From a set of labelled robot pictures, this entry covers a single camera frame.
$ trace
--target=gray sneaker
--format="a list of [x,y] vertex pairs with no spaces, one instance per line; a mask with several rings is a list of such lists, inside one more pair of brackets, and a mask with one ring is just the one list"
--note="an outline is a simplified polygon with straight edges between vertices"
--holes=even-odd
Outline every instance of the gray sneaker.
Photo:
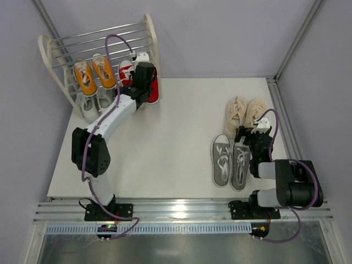
[[233,146],[233,171],[230,184],[236,191],[242,191],[246,187],[249,159],[248,147]]
[[230,140],[226,135],[218,135],[213,142],[213,180],[218,187],[224,187],[229,182],[230,169]]

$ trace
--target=shoe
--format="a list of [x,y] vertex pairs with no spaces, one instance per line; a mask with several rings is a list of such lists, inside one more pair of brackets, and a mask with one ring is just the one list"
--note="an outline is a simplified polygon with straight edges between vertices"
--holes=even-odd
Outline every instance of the shoe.
[[233,146],[233,171],[230,181],[231,187],[236,191],[242,191],[246,187],[249,169],[249,148],[247,146]]
[[[101,56],[101,54],[95,53],[93,55],[93,57],[97,56]],[[110,68],[107,57],[93,58],[92,65],[105,89],[113,89],[116,87],[114,72]]]
[[131,71],[134,71],[134,66],[132,62],[130,62],[129,60],[123,60],[117,70],[118,78],[123,86],[133,84],[132,76],[130,73]]
[[96,119],[98,119],[99,114],[97,108],[95,107],[93,98],[84,96],[80,106],[82,114],[89,124],[93,123]]
[[244,121],[245,128],[255,128],[254,121],[263,115],[266,111],[266,104],[261,99],[252,100],[248,107],[246,113],[246,119]]
[[230,102],[225,122],[225,134],[230,139],[236,137],[237,128],[243,125],[246,108],[247,103],[243,97],[237,96]]
[[81,86],[82,92],[85,96],[93,96],[97,93],[97,86],[94,83],[92,68],[88,62],[76,62],[73,72],[76,81],[79,86]]
[[230,177],[230,140],[226,135],[219,135],[213,142],[211,156],[213,159],[213,181],[216,186],[224,187]]
[[[154,70],[154,76],[156,76],[157,71],[156,69]],[[152,81],[152,92],[150,94],[150,96],[147,99],[147,103],[150,105],[154,105],[157,102],[159,102],[159,84],[158,84],[158,78],[155,77],[154,81]]]
[[101,113],[104,113],[112,104],[113,100],[111,96],[108,96],[105,92],[99,91],[97,94],[97,101]]

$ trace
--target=light purple wall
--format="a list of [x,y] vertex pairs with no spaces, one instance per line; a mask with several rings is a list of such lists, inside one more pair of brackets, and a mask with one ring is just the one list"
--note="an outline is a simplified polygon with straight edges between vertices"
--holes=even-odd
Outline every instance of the light purple wall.
[[22,263],[70,106],[41,59],[47,30],[30,1],[2,2],[0,34],[0,263]]
[[280,82],[306,158],[351,249],[352,2],[326,1]]
[[61,36],[150,13],[164,77],[274,75],[313,0],[42,0]]

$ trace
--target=white platform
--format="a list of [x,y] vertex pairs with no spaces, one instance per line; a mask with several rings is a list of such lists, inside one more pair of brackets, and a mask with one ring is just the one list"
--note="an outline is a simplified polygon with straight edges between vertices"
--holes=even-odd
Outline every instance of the white platform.
[[[229,101],[262,98],[272,107],[264,78],[162,79],[163,98],[128,118],[111,137],[109,181],[117,197],[248,198],[253,190],[275,187],[274,180],[248,175],[234,191],[216,187],[210,155],[213,139],[223,133]],[[275,129],[274,115],[267,115]],[[72,131],[87,123],[72,112],[48,191],[50,197],[91,196],[71,162]],[[273,158],[286,158],[280,131]]]

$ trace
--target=white shoe rack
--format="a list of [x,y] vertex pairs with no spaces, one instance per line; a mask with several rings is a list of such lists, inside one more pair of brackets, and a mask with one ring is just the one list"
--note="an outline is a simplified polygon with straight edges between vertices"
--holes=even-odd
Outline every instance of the white shoe rack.
[[[102,56],[105,56],[105,37],[109,34],[116,34],[123,37],[136,53],[141,51],[148,52],[152,63],[156,66],[158,71],[158,87],[159,94],[161,95],[158,42],[154,25],[149,14],[145,14],[143,21],[138,23],[110,27],[75,36],[57,39],[51,39],[47,35],[39,36],[38,45],[45,66],[66,95],[76,113],[82,118],[83,114],[79,106],[79,98],[84,95],[73,74],[74,64],[77,60],[90,62],[95,53],[100,53]],[[115,75],[117,75],[120,62],[125,59],[128,60],[130,57],[129,49],[123,41],[117,38],[110,39],[108,47],[113,64],[113,71]],[[98,89],[103,87],[95,73],[94,82]]]

